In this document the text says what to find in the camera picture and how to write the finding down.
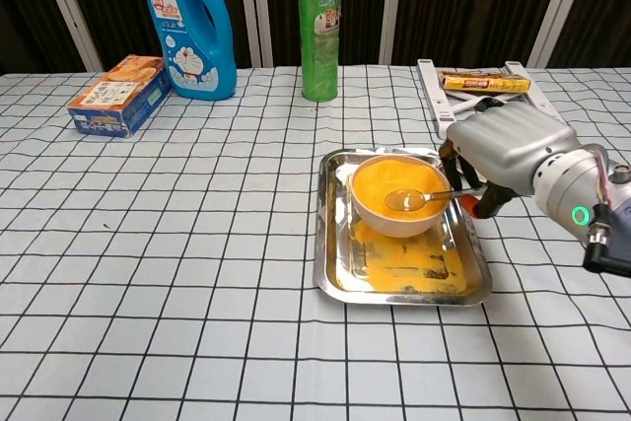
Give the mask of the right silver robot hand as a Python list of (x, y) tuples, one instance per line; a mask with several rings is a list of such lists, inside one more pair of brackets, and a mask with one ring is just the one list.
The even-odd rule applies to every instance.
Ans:
[(485, 189), (481, 198), (465, 196), (460, 204), (472, 217), (487, 219), (513, 198), (533, 196), (536, 172), (548, 158), (580, 147), (571, 126), (511, 102), (450, 125), (439, 156), (453, 189), (461, 190), (463, 179)]

